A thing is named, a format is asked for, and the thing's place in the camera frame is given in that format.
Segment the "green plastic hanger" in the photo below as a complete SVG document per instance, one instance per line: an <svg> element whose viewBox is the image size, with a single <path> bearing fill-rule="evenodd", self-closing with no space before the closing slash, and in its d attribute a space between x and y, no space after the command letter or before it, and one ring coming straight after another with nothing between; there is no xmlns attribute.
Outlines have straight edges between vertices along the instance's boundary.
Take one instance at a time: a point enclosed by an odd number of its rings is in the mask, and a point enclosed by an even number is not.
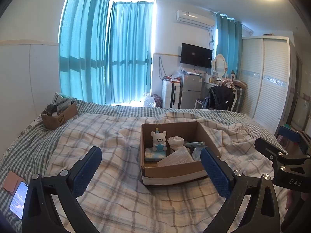
<svg viewBox="0 0 311 233"><path fill-rule="evenodd" d="M190 148L190 147L197 147L197 146L204 146L205 142L190 142L190 143L185 143L184 146L186 148Z"/></svg>

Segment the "red beige medicine box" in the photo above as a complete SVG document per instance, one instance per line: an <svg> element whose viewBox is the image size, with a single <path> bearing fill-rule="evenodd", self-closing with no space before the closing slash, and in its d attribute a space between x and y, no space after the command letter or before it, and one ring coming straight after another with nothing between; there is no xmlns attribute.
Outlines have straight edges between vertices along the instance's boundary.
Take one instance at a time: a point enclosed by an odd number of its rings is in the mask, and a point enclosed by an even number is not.
<svg viewBox="0 0 311 233"><path fill-rule="evenodd" d="M187 148L179 149L171 153L166 158L160 160L157 165L159 167L181 165L184 163L193 163L194 160L191 154L188 152Z"/></svg>

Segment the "white socks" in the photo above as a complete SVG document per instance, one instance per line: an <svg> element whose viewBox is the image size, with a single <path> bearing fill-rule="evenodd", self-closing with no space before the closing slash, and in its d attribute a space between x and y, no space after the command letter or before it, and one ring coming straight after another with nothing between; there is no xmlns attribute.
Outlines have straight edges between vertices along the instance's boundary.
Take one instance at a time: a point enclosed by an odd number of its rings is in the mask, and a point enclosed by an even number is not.
<svg viewBox="0 0 311 233"><path fill-rule="evenodd" d="M184 146L184 139L182 137L179 137L179 136L170 137L168 138L167 141L168 141L168 144L170 146L172 153L179 149L186 148Z"/></svg>

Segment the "white bear figurine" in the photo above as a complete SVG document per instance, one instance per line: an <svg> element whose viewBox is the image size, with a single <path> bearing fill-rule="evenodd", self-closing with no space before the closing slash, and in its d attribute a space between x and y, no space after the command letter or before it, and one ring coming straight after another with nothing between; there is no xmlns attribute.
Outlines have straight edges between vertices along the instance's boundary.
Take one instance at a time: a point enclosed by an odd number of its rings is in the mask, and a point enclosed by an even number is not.
<svg viewBox="0 0 311 233"><path fill-rule="evenodd" d="M155 129L155 131L151 132L152 136L152 150L153 151L166 151L167 150L167 143L166 143L166 131L163 131L162 133L159 131L158 128Z"/></svg>

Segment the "smartphone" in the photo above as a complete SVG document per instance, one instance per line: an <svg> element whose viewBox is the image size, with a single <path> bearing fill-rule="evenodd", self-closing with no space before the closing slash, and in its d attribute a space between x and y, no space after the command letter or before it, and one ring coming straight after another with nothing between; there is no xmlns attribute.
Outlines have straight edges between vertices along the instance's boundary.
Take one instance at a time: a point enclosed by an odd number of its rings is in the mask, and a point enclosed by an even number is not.
<svg viewBox="0 0 311 233"><path fill-rule="evenodd" d="M20 182L10 203L10 211L19 219L23 218L24 204L28 191L28 184Z"/></svg>

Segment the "green checked bed sheet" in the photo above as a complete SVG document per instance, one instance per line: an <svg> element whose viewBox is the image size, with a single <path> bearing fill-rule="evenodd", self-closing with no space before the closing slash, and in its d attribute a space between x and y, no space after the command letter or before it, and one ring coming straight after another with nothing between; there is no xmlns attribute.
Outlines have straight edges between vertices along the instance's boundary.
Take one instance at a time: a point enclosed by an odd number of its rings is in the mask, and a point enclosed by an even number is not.
<svg viewBox="0 0 311 233"><path fill-rule="evenodd" d="M78 116L58 129L35 120L21 133L3 155L1 180L10 171L26 181L33 174L57 175L99 147L102 162L78 201L100 232L202 232L224 201L208 178L146 187L139 160L142 124L197 121L232 169L252 177L273 173L254 143L262 137L278 145L277 139L246 114L76 103Z"/></svg>

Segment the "black jacket on chair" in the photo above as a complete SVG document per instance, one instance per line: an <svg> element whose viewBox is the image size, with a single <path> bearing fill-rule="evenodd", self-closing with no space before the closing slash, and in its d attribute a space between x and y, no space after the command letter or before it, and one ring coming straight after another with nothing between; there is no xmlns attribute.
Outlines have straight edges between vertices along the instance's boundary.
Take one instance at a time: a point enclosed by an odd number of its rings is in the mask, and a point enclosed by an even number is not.
<svg viewBox="0 0 311 233"><path fill-rule="evenodd" d="M228 87L214 86L209 89L207 108L213 110L231 110L235 95Z"/></svg>

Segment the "clear plastic round container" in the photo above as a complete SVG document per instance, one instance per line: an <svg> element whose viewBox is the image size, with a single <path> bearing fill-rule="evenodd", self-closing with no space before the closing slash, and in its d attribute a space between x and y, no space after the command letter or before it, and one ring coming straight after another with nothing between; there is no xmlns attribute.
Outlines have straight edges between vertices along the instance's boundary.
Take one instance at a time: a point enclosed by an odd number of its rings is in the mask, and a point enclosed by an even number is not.
<svg viewBox="0 0 311 233"><path fill-rule="evenodd" d="M192 157L193 157L194 161L201 161L201 159L200 159L201 151L205 148L206 148L206 146L195 147L195 149L193 150L193 153L192 153Z"/></svg>

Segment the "oval vanity mirror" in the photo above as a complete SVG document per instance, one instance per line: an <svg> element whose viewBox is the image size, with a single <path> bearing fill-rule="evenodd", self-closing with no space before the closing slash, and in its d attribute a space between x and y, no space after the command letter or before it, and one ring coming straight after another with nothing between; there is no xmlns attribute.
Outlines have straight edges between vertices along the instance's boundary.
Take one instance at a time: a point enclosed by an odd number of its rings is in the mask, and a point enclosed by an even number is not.
<svg viewBox="0 0 311 233"><path fill-rule="evenodd" d="M217 77L226 76L228 67L227 62L222 54L217 54L212 61L212 74Z"/></svg>

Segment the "silver mini fridge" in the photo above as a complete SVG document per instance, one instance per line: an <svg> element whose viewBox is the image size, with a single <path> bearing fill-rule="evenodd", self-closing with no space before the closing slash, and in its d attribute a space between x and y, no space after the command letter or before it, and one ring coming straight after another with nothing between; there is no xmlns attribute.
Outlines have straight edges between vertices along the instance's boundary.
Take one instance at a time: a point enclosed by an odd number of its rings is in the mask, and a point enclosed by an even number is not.
<svg viewBox="0 0 311 233"><path fill-rule="evenodd" d="M181 109L194 109L197 98L200 98L203 78L199 75L183 74L181 78Z"/></svg>

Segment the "right teal curtain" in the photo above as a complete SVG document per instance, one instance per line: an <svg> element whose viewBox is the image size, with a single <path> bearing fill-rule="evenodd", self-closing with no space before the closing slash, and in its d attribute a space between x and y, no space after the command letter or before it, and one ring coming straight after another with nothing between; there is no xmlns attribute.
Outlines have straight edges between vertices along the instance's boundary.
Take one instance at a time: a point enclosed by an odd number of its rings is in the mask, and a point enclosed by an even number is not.
<svg viewBox="0 0 311 233"><path fill-rule="evenodd" d="M216 14L217 54L227 63L227 75L238 74L242 55L242 23L225 14Z"/></svg>

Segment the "blue white tissue pack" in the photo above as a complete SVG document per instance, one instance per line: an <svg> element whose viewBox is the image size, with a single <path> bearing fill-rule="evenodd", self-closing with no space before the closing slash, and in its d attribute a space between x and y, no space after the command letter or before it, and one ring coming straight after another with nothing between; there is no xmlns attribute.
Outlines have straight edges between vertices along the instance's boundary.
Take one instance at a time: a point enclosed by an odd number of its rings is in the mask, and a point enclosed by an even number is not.
<svg viewBox="0 0 311 233"><path fill-rule="evenodd" d="M165 151L153 151L150 148L145 149L144 160L146 162L159 162L164 158L166 158Z"/></svg>

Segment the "white suitcase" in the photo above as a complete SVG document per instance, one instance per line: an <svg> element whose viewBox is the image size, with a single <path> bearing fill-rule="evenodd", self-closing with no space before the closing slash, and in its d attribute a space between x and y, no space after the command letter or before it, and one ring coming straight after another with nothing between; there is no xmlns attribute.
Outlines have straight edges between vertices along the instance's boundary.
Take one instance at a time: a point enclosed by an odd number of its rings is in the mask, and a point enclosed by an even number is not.
<svg viewBox="0 0 311 233"><path fill-rule="evenodd" d="M180 82L163 81L162 82L162 107L178 109L180 98Z"/></svg>

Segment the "left teal curtain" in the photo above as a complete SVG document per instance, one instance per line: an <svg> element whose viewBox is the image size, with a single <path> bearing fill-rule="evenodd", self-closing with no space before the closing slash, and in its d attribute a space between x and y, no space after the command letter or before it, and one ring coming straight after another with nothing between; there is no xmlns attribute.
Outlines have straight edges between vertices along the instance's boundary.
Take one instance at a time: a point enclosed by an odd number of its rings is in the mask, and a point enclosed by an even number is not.
<svg viewBox="0 0 311 233"><path fill-rule="evenodd" d="M111 104L107 58L110 0L66 0L59 27L59 77L65 95Z"/></svg>

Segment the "black wall television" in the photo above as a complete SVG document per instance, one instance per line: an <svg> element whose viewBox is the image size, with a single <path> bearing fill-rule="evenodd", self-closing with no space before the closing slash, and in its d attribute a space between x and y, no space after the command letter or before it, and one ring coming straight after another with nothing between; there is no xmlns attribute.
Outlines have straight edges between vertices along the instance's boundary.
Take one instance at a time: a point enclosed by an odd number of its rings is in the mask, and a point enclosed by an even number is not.
<svg viewBox="0 0 311 233"><path fill-rule="evenodd" d="M211 68L212 50L182 43L180 63Z"/></svg>

